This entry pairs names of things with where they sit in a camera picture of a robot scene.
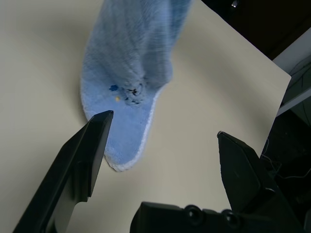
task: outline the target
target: cream table surface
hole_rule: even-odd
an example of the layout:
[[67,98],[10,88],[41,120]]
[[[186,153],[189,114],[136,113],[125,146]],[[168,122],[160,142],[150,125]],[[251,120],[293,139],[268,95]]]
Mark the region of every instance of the cream table surface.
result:
[[[86,122],[84,46],[99,0],[1,0],[0,232],[11,232],[61,146]],[[195,0],[173,52],[143,158],[123,173],[105,161],[69,233],[126,233],[139,204],[221,211],[218,131],[260,154],[290,77]]]

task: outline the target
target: black cable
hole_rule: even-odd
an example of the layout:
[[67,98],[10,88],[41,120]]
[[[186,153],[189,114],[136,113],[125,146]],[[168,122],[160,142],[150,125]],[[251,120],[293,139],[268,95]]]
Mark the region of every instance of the black cable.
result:
[[[301,89],[303,89],[303,78],[304,78],[305,73],[301,76]],[[305,113],[305,116],[306,116],[306,119],[307,119],[307,122],[308,122],[308,126],[310,127],[310,121],[309,121],[309,118],[308,118],[308,115],[307,115],[307,112],[306,112],[306,108],[305,108],[305,101],[302,101],[302,107],[303,107],[303,111]]]
[[311,62],[306,63],[305,65],[303,65],[299,70],[297,70],[296,72],[294,72],[292,74],[292,71],[297,67],[297,65],[288,73],[291,76],[294,76],[296,73],[298,73],[299,71],[303,70],[304,68],[306,68],[307,66],[311,65]]
[[299,77],[299,79],[297,79],[290,87],[288,87],[288,88],[286,89],[286,91],[288,91],[289,89],[291,89],[297,82],[299,82],[299,81],[302,79],[302,77],[303,77],[310,69],[311,69],[311,67],[309,67],[309,68]]

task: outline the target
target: sock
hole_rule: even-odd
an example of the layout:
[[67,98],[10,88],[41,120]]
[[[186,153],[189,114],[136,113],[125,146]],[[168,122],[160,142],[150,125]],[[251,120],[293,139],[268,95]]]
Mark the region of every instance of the sock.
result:
[[171,50],[191,0],[105,0],[83,61],[87,119],[113,110],[105,158],[116,171],[141,157],[156,100],[172,78]]

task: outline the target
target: fuzzy sock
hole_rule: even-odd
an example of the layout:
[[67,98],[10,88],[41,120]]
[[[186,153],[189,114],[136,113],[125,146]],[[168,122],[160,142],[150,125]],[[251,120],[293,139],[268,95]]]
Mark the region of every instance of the fuzzy sock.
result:
[[116,171],[141,157],[156,100],[172,78],[171,50],[191,0],[105,0],[86,47],[87,119],[113,110],[105,157]]

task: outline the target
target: light blue sock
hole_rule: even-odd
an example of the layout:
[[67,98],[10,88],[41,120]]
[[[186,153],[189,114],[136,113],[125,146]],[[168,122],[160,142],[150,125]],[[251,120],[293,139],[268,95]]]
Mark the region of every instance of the light blue sock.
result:
[[105,0],[83,62],[87,119],[113,110],[105,149],[124,171],[142,155],[156,100],[172,77],[170,62],[191,0]]

